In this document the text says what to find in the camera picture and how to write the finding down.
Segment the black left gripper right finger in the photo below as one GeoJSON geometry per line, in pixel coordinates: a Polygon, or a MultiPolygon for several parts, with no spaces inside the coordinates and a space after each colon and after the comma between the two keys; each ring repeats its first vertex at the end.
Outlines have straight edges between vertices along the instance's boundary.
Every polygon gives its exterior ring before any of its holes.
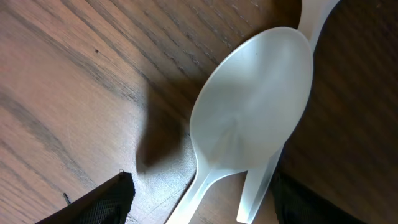
{"type": "Polygon", "coordinates": [[[275,212],[282,224],[364,224],[283,172],[271,181],[275,212]]]}

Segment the white spoon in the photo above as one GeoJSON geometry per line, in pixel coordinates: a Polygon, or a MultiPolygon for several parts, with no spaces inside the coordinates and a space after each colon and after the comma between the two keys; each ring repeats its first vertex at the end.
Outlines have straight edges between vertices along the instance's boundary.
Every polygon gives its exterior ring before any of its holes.
{"type": "Polygon", "coordinates": [[[218,180],[266,163],[300,121],[313,53],[297,29],[261,32],[230,53],[203,86],[190,117],[195,178],[169,217],[188,223],[218,180]]]}
{"type": "MultiPolygon", "coordinates": [[[[298,31],[307,39],[313,52],[322,27],[333,8],[340,0],[302,0],[302,12],[298,31]]],[[[246,174],[236,221],[252,223],[266,195],[271,178],[283,150],[281,146],[265,164],[251,169],[246,174]]]]}

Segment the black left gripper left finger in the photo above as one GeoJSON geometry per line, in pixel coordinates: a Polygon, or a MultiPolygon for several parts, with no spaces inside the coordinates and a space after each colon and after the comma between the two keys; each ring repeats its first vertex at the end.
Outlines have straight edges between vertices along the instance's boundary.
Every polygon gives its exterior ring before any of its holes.
{"type": "Polygon", "coordinates": [[[132,174],[120,172],[39,223],[125,223],[135,193],[132,174]]]}

